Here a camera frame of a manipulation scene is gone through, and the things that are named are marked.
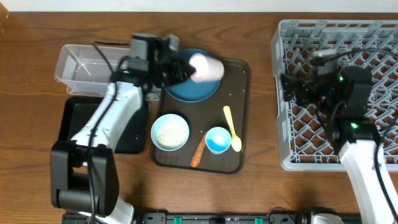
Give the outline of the pink plastic cup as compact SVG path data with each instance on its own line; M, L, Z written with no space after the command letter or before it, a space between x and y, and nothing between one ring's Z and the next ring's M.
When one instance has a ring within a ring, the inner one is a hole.
M212 82L221 80L224 76L223 63L213 57L200 53L193 54L189 64L196 70L190 77L194 82Z

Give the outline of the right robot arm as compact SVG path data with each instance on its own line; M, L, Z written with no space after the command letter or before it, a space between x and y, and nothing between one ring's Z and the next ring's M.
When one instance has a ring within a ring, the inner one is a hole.
M370 71L325 62L304 77L282 74L284 100L313 105L351 181L363 223L396 223L397 192L382 155L382 137L365 116L373 88Z

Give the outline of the light blue plastic cup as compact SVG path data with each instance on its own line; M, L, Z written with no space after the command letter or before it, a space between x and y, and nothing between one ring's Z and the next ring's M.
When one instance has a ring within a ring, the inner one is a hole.
M231 135L225 128L211 128L205 135L205 144L213 154L222 154L231 146Z

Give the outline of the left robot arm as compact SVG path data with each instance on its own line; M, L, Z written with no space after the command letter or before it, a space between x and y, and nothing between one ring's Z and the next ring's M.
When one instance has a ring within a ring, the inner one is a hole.
M50 151L50 196L55 208L78 212L86 223L132 223L134 207L119 198L114 152L130 119L153 87L190 78L195 69L175 56L179 38L135 33L131 52L110 69L107 92L71 140Z

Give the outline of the dark blue plate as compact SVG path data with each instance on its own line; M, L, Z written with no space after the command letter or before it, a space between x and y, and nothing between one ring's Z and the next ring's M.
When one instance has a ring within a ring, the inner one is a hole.
M211 54L202 49L185 49L176 53L175 56L184 62L188 62L194 54L203 54L211 57ZM220 83L221 80L197 83L189 79L165 90L177 100L193 103L209 98L218 89Z

